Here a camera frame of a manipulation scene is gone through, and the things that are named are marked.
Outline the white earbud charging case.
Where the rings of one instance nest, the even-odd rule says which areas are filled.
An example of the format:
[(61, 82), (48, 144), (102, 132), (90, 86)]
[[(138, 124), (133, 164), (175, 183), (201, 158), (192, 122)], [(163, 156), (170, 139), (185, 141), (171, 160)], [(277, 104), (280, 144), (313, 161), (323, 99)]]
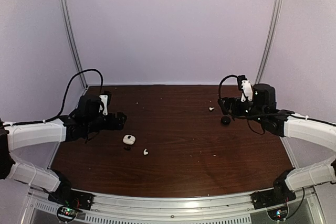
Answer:
[(127, 134), (123, 137), (122, 141), (126, 145), (133, 145), (136, 141), (136, 138), (133, 135)]

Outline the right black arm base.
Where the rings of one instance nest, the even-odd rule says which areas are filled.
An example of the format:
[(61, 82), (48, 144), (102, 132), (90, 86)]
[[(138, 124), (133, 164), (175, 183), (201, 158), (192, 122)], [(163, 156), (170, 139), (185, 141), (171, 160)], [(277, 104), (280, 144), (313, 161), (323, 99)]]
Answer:
[(288, 203), (297, 199), (295, 192), (290, 190), (285, 183), (285, 179), (292, 170), (293, 168), (285, 170), (277, 177), (273, 182), (272, 189), (255, 191), (250, 195), (254, 209), (270, 208), (270, 210), (267, 210), (268, 217), (278, 223), (286, 222), (293, 217), (305, 199), (306, 192), (302, 188), (303, 195), (298, 207), (294, 211), (289, 210)]

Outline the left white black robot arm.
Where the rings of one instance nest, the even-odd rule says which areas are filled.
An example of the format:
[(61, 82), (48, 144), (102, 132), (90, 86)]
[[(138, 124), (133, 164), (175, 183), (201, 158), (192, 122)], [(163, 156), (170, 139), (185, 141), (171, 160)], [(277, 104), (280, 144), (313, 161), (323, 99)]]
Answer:
[(24, 161), (12, 151), (44, 143), (73, 142), (80, 138), (90, 141), (91, 133), (122, 130), (127, 116), (110, 113), (108, 94), (83, 95), (77, 108), (69, 115), (35, 122), (1, 122), (1, 179), (13, 179), (40, 187), (55, 194), (64, 205), (71, 205), (76, 197), (71, 184), (61, 173)]

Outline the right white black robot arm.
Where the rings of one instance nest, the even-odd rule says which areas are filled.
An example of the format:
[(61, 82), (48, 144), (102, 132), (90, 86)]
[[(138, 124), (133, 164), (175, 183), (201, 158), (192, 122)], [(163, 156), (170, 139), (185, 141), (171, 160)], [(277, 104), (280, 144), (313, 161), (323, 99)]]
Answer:
[[(286, 138), (297, 138), (335, 151), (335, 123), (303, 116), (290, 110), (278, 110), (275, 88), (264, 83), (252, 86), (243, 80), (241, 96), (218, 97), (224, 115), (232, 119), (255, 121), (262, 130)], [(279, 204), (295, 191), (313, 185), (335, 183), (335, 156), (303, 168), (294, 168), (275, 181), (269, 192), (272, 203)]]

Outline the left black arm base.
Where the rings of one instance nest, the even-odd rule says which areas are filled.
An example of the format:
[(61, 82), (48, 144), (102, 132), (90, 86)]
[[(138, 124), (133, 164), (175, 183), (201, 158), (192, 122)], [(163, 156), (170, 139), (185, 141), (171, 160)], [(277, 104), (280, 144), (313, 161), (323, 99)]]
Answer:
[(82, 210), (90, 210), (93, 202), (93, 194), (72, 189), (71, 182), (61, 172), (52, 169), (59, 177), (60, 185), (55, 192), (49, 192), (48, 200), (58, 203), (60, 207), (56, 210), (56, 217), (60, 222), (69, 223), (73, 221)]

